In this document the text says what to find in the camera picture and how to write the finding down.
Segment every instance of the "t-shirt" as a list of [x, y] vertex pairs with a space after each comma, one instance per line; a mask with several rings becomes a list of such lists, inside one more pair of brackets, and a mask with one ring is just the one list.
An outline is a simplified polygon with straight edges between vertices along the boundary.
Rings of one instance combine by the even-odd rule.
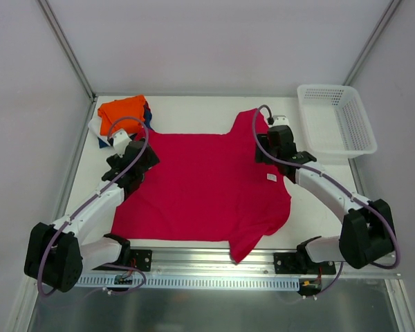
[[[229, 241], [239, 263], [263, 235], [287, 221], [291, 197], [273, 165], [255, 162], [252, 116], [239, 113], [226, 134], [149, 131], [160, 158], [118, 206], [112, 233], [126, 239]], [[264, 117], [257, 132], [266, 133]]]

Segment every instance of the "metal frame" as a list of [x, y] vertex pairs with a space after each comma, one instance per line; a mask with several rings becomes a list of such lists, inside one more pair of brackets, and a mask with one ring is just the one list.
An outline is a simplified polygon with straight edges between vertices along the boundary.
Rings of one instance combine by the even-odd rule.
[[[74, 153], [68, 164], [67, 176], [64, 180], [64, 184], [62, 186], [62, 190], [60, 192], [60, 196], [51, 220], [60, 218], [66, 211], [69, 195], [71, 194], [72, 184], [74, 183], [75, 174], [77, 173], [80, 157], [82, 156], [84, 142], [88, 133], [87, 123], [92, 118], [94, 110], [95, 102], [92, 101], [83, 117], [83, 123], [80, 132], [81, 134], [77, 137], [77, 141], [73, 145]], [[15, 305], [10, 312], [11, 319], [6, 327], [7, 331], [27, 331], [30, 324], [31, 315], [35, 307], [35, 302], [38, 296], [37, 282], [32, 278], [24, 276], [21, 287], [19, 289], [20, 292], [17, 295]]]
[[409, 305], [403, 280], [385, 280], [385, 283], [399, 331], [415, 331], [415, 314]]
[[[152, 274], [187, 276], [272, 277], [275, 275], [274, 252], [295, 252], [295, 250], [254, 249], [240, 264], [236, 265], [231, 262], [228, 249], [148, 249], [153, 252]], [[393, 257], [383, 257], [380, 262], [391, 264], [393, 260]], [[286, 275], [286, 277], [309, 278], [311, 275]], [[333, 279], [334, 277], [333, 275], [323, 276], [325, 279]], [[366, 266], [362, 271], [347, 266], [344, 268], [342, 278], [397, 279], [400, 276], [397, 275], [396, 271], [383, 270], [374, 266]]]
[[48, 0], [37, 0], [37, 3], [39, 4], [41, 11], [43, 12], [46, 20], [48, 21], [50, 27], [52, 28], [55, 37], [57, 41], [59, 42], [60, 46], [62, 47], [64, 54], [68, 58], [69, 62], [71, 63], [75, 74], [78, 77], [78, 80], [83, 86], [83, 89], [86, 91], [86, 94], [88, 95], [89, 99], [92, 101], [94, 100], [95, 94], [92, 90], [91, 85], [89, 84], [88, 79], [86, 78], [86, 75], [84, 74], [82, 67], [80, 66], [73, 49], [71, 48], [71, 45], [69, 44], [62, 27], [60, 26], [60, 23], [58, 22], [57, 17], [55, 16], [53, 9], [51, 8]]
[[[154, 275], [147, 276], [142, 288], [166, 288], [166, 289], [230, 289], [241, 291], [293, 291], [299, 290], [299, 279], [293, 277], [229, 277], [229, 276], [181, 276], [181, 275]], [[111, 287], [125, 288], [137, 286], [141, 283], [140, 275], [132, 275], [126, 279], [130, 285], [117, 284], [117, 275], [113, 273], [87, 273], [82, 275], [77, 282], [79, 287]]]
[[343, 85], [352, 85], [353, 81], [357, 78], [358, 74], [362, 70], [363, 65], [366, 62], [367, 57], [370, 52], [376, 45], [376, 42], [380, 39], [382, 33], [385, 31], [387, 25], [394, 17], [398, 7], [403, 2], [403, 0], [391, 0], [386, 10], [383, 12], [380, 20], [373, 29], [371, 35], [366, 41], [366, 44], [363, 46], [360, 54], [357, 56], [355, 63], [353, 64], [349, 74], [346, 76], [346, 79], [343, 82]]

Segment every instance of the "plastic basket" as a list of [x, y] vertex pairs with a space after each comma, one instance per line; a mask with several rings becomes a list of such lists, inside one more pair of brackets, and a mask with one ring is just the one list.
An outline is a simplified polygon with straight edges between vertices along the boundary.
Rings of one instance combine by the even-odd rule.
[[306, 144], [312, 153], [355, 158], [377, 144], [358, 92], [351, 86], [307, 84], [297, 89]]

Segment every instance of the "cable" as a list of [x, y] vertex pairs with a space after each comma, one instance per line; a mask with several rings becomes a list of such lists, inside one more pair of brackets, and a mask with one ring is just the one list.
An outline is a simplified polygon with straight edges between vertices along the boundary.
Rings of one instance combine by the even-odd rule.
[[70, 308], [71, 306], [75, 306], [77, 304], [82, 303], [86, 298], [88, 298], [90, 295], [98, 292], [98, 291], [103, 291], [103, 292], [107, 292], [108, 295], [124, 295], [127, 293], [132, 293], [135, 290], [139, 289], [141, 286], [145, 285], [147, 282], [147, 278], [146, 275], [138, 270], [137, 268], [130, 268], [128, 266], [121, 266], [121, 265], [115, 265], [115, 264], [105, 264], [103, 266], [109, 267], [109, 268], [119, 268], [122, 270], [128, 270], [129, 272], [138, 272], [140, 273], [140, 275], [142, 276], [142, 281], [139, 285], [132, 287], [129, 289], [129, 292], [127, 292], [127, 290], [122, 290], [122, 291], [116, 291], [116, 290], [108, 290], [106, 287], [103, 288], [95, 288], [93, 290], [91, 290], [89, 293], [87, 293], [84, 297], [82, 297], [81, 299], [79, 299], [78, 301], [72, 303], [72, 304], [67, 304], [66, 306], [53, 306], [52, 304], [47, 303], [46, 301], [44, 301], [44, 299], [41, 299], [41, 303], [49, 308], [55, 308], [55, 309], [64, 309], [64, 308]]
[[283, 164], [283, 165], [286, 165], [286, 166], [291, 166], [291, 167], [304, 168], [304, 169], [307, 169], [308, 171], [311, 171], [313, 173], [316, 173], [316, 174], [324, 177], [327, 181], [329, 181], [334, 186], [336, 186], [339, 190], [341, 190], [352, 201], [354, 201], [358, 205], [364, 207], [365, 209], [370, 211], [370, 213], [375, 214], [375, 216], [378, 219], [380, 219], [381, 223], [386, 228], [386, 231], [389, 233], [389, 236], [391, 238], [392, 244], [394, 245], [394, 249], [395, 249], [395, 262], [392, 265], [382, 265], [382, 264], [378, 264], [378, 263], [375, 263], [375, 262], [373, 262], [371, 264], [373, 266], [376, 266], [378, 268], [383, 268], [383, 269], [386, 269], [386, 270], [391, 270], [393, 268], [398, 267], [398, 265], [400, 265], [400, 261], [401, 261], [401, 250], [400, 250], [400, 247], [398, 246], [398, 242], [396, 240], [394, 231], [392, 230], [392, 228], [390, 227], [390, 225], [388, 224], [386, 219], [381, 215], [381, 213], [379, 213], [377, 210], [373, 209], [371, 206], [367, 205], [366, 203], [364, 203], [364, 202], [360, 201], [359, 199], [357, 199], [356, 197], [354, 197], [348, 189], [346, 189], [343, 185], [341, 185], [338, 181], [336, 181], [334, 178], [332, 178], [328, 174], [322, 173], [320, 170], [315, 169], [315, 168], [310, 167], [310, 166], [307, 166], [307, 165], [302, 165], [302, 164], [297, 164], [297, 163], [290, 163], [288, 161], [284, 161], [284, 160], [275, 158], [274, 156], [270, 155], [261, 146], [261, 143], [258, 141], [258, 137], [257, 137], [256, 122], [257, 122], [257, 116], [263, 108], [266, 108], [269, 111], [270, 115], [272, 114], [272, 112], [270, 111], [270, 109], [267, 105], [261, 105], [258, 109], [255, 109], [255, 114], [254, 114], [254, 117], [252, 119], [252, 133], [254, 135], [255, 142], [257, 143], [257, 146], [261, 150], [261, 152], [263, 152], [263, 154], [266, 157], [268, 157], [269, 159], [275, 161], [276, 163], [280, 163], [280, 164]]
[[322, 269], [322, 267], [320, 267], [317, 279], [313, 280], [312, 282], [318, 282], [318, 284], [321, 285], [322, 284], [322, 274], [323, 274], [323, 269]]
[[142, 276], [142, 278], [143, 278], [143, 280], [141, 281], [141, 283], [138, 284], [137, 286], [131, 287], [128, 290], [123, 290], [123, 291], [120, 291], [120, 292], [114, 291], [114, 290], [110, 290], [108, 292], [108, 295], [125, 295], [125, 294], [130, 294], [130, 293], [136, 291], [137, 289], [139, 289], [144, 284], [146, 284], [146, 281], [147, 281], [146, 275], [143, 273], [143, 271], [138, 270], [137, 268], [130, 268], [130, 267], [127, 267], [127, 266], [120, 266], [120, 265], [115, 265], [115, 264], [105, 264], [103, 266], [106, 266], [107, 268], [122, 268], [123, 270], [130, 270], [130, 271], [133, 271], [133, 272], [138, 272]]
[[[122, 118], [117, 119], [112, 124], [111, 128], [109, 129], [108, 139], [111, 137], [112, 129], [114, 128], [114, 126], [116, 124], [118, 124], [119, 122], [123, 121], [123, 120], [135, 120], [135, 121], [137, 121], [138, 123], [141, 124], [141, 126], [143, 127], [143, 130], [145, 131], [145, 143], [143, 144], [143, 146], [141, 147], [140, 151], [138, 152], [138, 155], [133, 159], [133, 161], [131, 161], [131, 163], [129, 165], [127, 165], [127, 167], [124, 170], [122, 170], [113, 180], [111, 180], [107, 185], [105, 185], [100, 190], [100, 194], [102, 194], [103, 192], [105, 192], [106, 190], [108, 190], [109, 187], [111, 187], [116, 181], [118, 181], [119, 178], [121, 178], [122, 176], [124, 176], [132, 168], [132, 166], [134, 166], [135, 163], [137, 163], [137, 161], [140, 159], [140, 157], [145, 152], [145, 150], [147, 148], [147, 143], [149, 142], [149, 130], [148, 130], [148, 128], [143, 123], [143, 121], [141, 121], [140, 119], [135, 118], [133, 116], [124, 116]], [[94, 194], [90, 199], [88, 199], [86, 202], [84, 202], [83, 204], [81, 204], [81, 206], [79, 206], [79, 208], [76, 209], [76, 211], [74, 211], [74, 213], [72, 213], [72, 215], [69, 217], [69, 219], [63, 223], [63, 225], [53, 235], [52, 239], [49, 241], [48, 245], [46, 246], [46, 249], [45, 249], [45, 251], [43, 253], [43, 256], [41, 257], [39, 272], [37, 273], [37, 290], [39, 291], [39, 294], [40, 294], [41, 297], [45, 297], [45, 298], [46, 297], [50, 297], [55, 292], [55, 289], [53, 288], [48, 293], [45, 293], [44, 290], [43, 290], [43, 286], [42, 286], [44, 266], [46, 265], [46, 260], [48, 259], [48, 255], [49, 255], [50, 249], [53, 247], [53, 245], [55, 243], [55, 240], [57, 240], [57, 238], [60, 236], [60, 234], [63, 232], [63, 230], [68, 225], [72, 224], [72, 221], [76, 218], [76, 216], [81, 211], [83, 211], [89, 204], [91, 204], [97, 197], [99, 197], [99, 194]]]
[[342, 262], [340, 263], [340, 269], [338, 270], [337, 275], [335, 276], [335, 278], [333, 278], [332, 282], [331, 282], [329, 285], [327, 285], [327, 287], [326, 287], [326, 288], [324, 288], [324, 289], [322, 289], [322, 290], [320, 291], [320, 293], [319, 293], [320, 295], [321, 295], [322, 293], [324, 293], [324, 292], [328, 291], [328, 289], [332, 288], [332, 287], [333, 287], [333, 285], [335, 285], [335, 283], [337, 282], [337, 280], [340, 278], [341, 273], [343, 272], [343, 266], [344, 266], [344, 262], [342, 261]]
[[[134, 266], [136, 266], [136, 259], [135, 258], [133, 258], [133, 259], [131, 259], [131, 267], [133, 268]], [[126, 271], [125, 273], [123, 273], [123, 275], [121, 276], [121, 280], [124, 280], [124, 279], [127, 279], [127, 278], [129, 278], [131, 275], [132, 275], [132, 270], [129, 270], [129, 271]]]

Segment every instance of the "metal base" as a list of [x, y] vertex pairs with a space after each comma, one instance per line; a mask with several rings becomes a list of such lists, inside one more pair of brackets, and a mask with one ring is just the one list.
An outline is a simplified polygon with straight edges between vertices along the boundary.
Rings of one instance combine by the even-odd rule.
[[[134, 247], [132, 250], [146, 248]], [[274, 253], [295, 253], [296, 250], [254, 249], [240, 263], [235, 264], [230, 258], [229, 249], [200, 248], [148, 248], [152, 250], [151, 273], [157, 275], [193, 275], [224, 277], [273, 277], [275, 276]], [[390, 264], [393, 257], [383, 257], [378, 263]], [[317, 273], [290, 273], [291, 277], [311, 278]], [[369, 265], [356, 270], [348, 264], [344, 267], [341, 279], [396, 279], [396, 271], [383, 270]]]
[[[139, 285], [140, 275], [132, 275], [129, 284], [116, 281], [117, 275], [89, 273], [80, 277], [77, 287], [126, 288]], [[230, 289], [242, 291], [298, 291], [298, 278], [285, 277], [195, 277], [147, 274], [147, 281], [142, 288], [177, 288], [177, 289]]]

